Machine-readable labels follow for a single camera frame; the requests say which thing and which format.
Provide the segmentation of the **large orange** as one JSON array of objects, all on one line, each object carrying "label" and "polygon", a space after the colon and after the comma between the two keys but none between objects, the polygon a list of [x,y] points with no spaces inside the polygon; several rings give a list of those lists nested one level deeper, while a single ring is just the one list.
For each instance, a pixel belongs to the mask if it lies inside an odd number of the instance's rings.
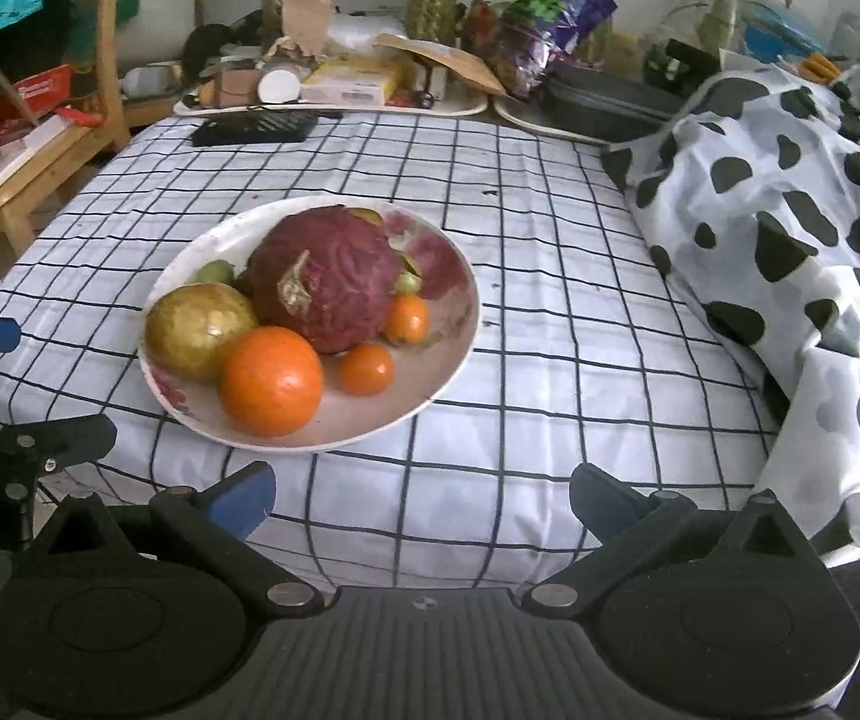
[{"label": "large orange", "polygon": [[218,380],[221,408],[251,434],[281,437],[319,410],[324,369],[316,349],[283,327],[257,327],[229,351]]}]

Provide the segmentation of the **yellow-green round mango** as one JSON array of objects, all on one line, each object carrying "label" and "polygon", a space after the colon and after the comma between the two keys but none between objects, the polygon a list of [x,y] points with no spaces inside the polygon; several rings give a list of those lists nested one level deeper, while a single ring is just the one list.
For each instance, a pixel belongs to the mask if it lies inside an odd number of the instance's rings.
[{"label": "yellow-green round mango", "polygon": [[146,355],[163,371],[212,383],[236,341],[257,327],[251,301],[223,283],[173,289],[151,306],[145,322]]}]

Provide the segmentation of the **small orange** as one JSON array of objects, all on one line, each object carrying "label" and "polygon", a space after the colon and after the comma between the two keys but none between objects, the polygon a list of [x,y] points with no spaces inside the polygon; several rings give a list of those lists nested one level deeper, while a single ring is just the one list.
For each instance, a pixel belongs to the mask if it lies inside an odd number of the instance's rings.
[{"label": "small orange", "polygon": [[382,335],[397,346],[421,343],[430,330],[430,309],[418,294],[398,294],[389,310]]},{"label": "small orange", "polygon": [[391,353],[381,344],[359,344],[338,358],[338,385],[352,397],[382,394],[391,385],[394,374]]}]

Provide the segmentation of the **green jujube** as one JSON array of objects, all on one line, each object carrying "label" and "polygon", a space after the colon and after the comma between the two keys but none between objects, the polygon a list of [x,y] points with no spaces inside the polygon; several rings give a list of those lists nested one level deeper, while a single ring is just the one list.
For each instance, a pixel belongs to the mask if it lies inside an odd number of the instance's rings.
[{"label": "green jujube", "polygon": [[195,283],[233,284],[235,282],[235,267],[223,259],[212,260],[195,271]]},{"label": "green jujube", "polygon": [[421,277],[415,271],[404,270],[400,271],[397,281],[395,282],[395,294],[418,294],[421,289]]}]

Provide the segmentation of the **red cabbage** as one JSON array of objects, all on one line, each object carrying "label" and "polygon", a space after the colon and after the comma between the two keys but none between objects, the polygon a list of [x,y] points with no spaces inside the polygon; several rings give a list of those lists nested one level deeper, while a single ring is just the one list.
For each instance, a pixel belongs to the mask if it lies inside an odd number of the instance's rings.
[{"label": "red cabbage", "polygon": [[263,325],[290,328],[321,355],[338,355],[381,332],[402,270],[382,227],[345,206],[321,206],[275,224],[238,289]]}]

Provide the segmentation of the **brown oval mango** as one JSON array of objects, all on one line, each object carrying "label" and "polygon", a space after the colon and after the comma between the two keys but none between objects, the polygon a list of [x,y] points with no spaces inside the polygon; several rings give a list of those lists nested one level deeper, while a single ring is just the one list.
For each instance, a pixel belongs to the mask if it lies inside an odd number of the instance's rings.
[{"label": "brown oval mango", "polygon": [[366,221],[366,223],[370,223],[373,226],[381,227],[384,224],[382,221],[382,216],[377,213],[373,208],[365,208],[365,206],[360,206],[359,208],[350,208],[348,210],[350,215],[355,216],[355,218],[359,218],[360,220]]}]

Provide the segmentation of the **wooden chair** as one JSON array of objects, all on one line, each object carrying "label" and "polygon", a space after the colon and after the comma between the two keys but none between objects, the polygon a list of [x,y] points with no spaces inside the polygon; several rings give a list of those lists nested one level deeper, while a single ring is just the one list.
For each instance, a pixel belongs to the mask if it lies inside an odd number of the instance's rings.
[{"label": "wooden chair", "polygon": [[3,96],[10,99],[29,125],[26,137],[10,145],[0,158],[0,232],[15,254],[34,241],[31,215],[52,193],[59,192],[86,161],[103,149],[128,144],[119,80],[117,80],[117,0],[94,5],[94,93],[88,106],[60,106],[39,119],[5,78]]}]

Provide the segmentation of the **white floral plate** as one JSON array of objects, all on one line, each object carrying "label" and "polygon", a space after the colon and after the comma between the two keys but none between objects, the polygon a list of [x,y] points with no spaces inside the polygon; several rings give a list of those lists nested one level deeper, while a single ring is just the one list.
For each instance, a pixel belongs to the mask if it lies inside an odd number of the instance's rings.
[{"label": "white floral plate", "polygon": [[254,452],[319,452],[415,416],[466,367],[480,289],[412,211],[309,195],[202,232],[151,288],[139,361],[182,426]]}]

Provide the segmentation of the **cow print blanket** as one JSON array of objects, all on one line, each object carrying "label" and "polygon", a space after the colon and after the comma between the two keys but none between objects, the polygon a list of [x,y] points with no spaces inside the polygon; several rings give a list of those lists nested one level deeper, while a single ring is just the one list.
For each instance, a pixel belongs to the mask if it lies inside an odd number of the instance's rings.
[{"label": "cow print blanket", "polygon": [[602,167],[654,265],[760,380],[759,476],[828,566],[860,560],[860,65],[709,78]]}]

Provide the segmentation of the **black flat device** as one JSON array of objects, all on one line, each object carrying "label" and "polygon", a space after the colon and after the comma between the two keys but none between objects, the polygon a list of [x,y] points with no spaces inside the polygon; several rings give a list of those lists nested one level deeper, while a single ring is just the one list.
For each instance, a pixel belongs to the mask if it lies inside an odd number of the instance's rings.
[{"label": "black flat device", "polygon": [[204,146],[255,145],[256,143],[302,143],[316,128],[314,112],[265,112],[248,110],[208,117],[190,135],[195,148]]}]

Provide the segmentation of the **brown leather pouch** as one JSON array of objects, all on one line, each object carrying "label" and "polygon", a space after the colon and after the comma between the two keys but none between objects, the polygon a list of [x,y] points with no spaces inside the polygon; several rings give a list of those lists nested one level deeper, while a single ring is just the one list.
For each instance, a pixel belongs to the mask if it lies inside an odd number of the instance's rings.
[{"label": "brown leather pouch", "polygon": [[257,68],[223,70],[217,78],[217,106],[235,107],[257,104],[259,82],[260,71]]}]

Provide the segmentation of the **white cylinder container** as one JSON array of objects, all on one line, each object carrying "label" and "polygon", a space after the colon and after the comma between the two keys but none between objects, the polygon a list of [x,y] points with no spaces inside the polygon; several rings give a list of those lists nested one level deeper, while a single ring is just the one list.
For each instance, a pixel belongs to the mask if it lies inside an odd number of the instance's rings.
[{"label": "white cylinder container", "polygon": [[257,99],[262,104],[296,103],[301,96],[299,73],[290,67],[267,70],[257,83]]}]

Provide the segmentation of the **white tray right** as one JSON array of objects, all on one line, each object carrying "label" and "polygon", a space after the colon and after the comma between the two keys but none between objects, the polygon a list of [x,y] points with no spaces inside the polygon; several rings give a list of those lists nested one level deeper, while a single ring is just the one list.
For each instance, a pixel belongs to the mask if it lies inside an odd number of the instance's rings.
[{"label": "white tray right", "polygon": [[607,146],[607,140],[601,138],[589,137],[583,133],[570,132],[566,128],[557,127],[550,122],[549,116],[540,109],[539,104],[521,103],[513,98],[490,98],[495,114],[514,125],[521,128],[524,132],[534,133],[534,135],[546,135],[546,137],[560,138],[560,140],[570,140],[570,142],[585,143],[586,145]]}]

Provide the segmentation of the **yellow white medicine box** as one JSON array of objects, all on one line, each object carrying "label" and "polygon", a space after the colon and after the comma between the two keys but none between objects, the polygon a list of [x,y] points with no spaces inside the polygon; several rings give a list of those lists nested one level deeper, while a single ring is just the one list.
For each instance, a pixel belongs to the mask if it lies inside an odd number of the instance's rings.
[{"label": "yellow white medicine box", "polygon": [[382,107],[404,83],[407,65],[400,60],[337,57],[322,62],[302,82],[303,103],[326,106]]}]

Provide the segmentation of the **purple snack bag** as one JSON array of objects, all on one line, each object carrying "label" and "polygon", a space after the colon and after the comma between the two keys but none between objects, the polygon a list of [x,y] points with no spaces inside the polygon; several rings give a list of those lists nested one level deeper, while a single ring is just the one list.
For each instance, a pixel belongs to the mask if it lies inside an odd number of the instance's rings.
[{"label": "purple snack bag", "polygon": [[570,57],[615,10],[615,0],[514,0],[498,18],[485,62],[506,93],[528,99],[553,62]]}]

